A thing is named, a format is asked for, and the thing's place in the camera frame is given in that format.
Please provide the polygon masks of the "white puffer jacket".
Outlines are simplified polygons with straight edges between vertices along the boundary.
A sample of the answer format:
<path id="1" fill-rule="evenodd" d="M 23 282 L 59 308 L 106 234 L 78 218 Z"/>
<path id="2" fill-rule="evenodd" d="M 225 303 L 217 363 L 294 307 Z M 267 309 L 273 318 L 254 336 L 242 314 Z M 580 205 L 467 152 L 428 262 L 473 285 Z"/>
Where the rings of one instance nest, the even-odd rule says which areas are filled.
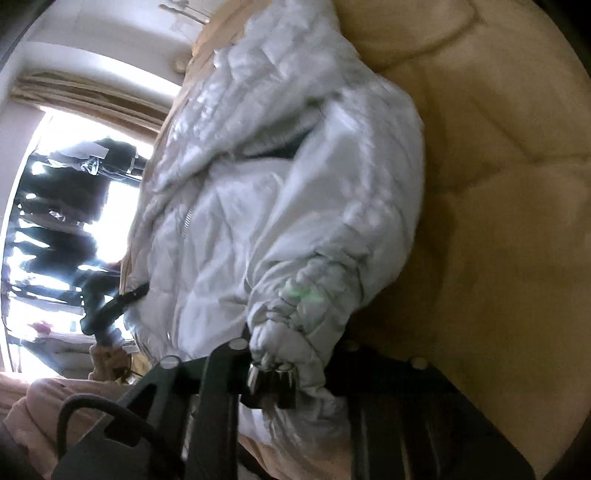
<path id="1" fill-rule="evenodd" d="M 325 366 L 349 318 L 401 273 L 424 182 L 412 99 L 363 64 L 329 1 L 276 1 L 216 52 L 143 176 L 125 323 L 151 360 L 249 331 L 259 370 L 294 374 L 293 410 L 239 430 L 295 457 L 348 440 Z"/>

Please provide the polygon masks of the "hanging dark clothes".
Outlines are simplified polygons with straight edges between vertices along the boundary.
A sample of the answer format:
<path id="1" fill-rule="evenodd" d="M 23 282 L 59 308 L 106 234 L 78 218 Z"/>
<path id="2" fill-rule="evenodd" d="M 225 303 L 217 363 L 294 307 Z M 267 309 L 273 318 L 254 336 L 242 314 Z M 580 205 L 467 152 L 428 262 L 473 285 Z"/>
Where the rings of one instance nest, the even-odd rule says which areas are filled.
<path id="1" fill-rule="evenodd" d="M 104 271 L 98 227 L 113 187 L 139 186 L 147 159 L 103 138 L 26 161 L 13 201 L 5 258 L 19 281 L 72 285 L 85 268 Z"/>

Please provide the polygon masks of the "beige curtain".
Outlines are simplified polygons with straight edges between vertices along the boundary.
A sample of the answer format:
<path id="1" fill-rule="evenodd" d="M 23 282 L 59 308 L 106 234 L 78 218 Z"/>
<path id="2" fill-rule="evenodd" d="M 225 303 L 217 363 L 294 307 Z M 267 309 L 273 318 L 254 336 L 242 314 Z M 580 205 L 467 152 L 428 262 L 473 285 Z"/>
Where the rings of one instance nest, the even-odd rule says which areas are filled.
<path id="1" fill-rule="evenodd" d="M 169 107 L 153 100 L 61 71 L 22 74 L 10 97 L 83 116 L 144 140 L 157 137 L 169 112 Z"/>

